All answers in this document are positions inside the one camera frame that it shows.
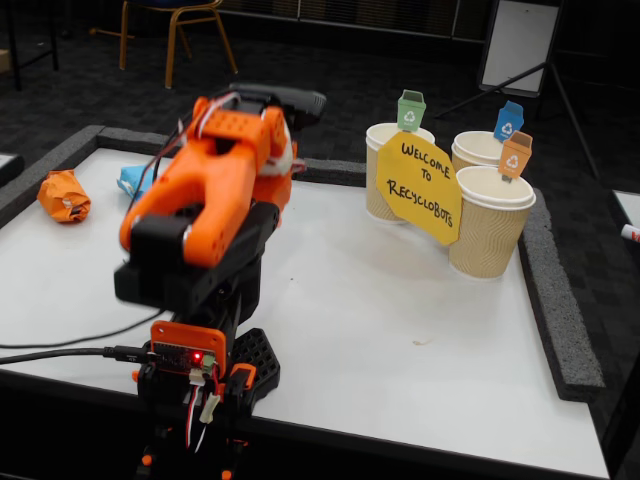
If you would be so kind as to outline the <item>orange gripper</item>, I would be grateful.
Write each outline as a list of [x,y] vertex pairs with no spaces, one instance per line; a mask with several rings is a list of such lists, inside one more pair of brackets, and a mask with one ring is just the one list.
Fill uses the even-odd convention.
[[292,140],[287,124],[284,124],[284,150],[280,155],[270,155],[261,167],[254,183],[254,200],[285,206],[290,199],[292,176],[306,169],[304,160],[297,156],[297,143]]

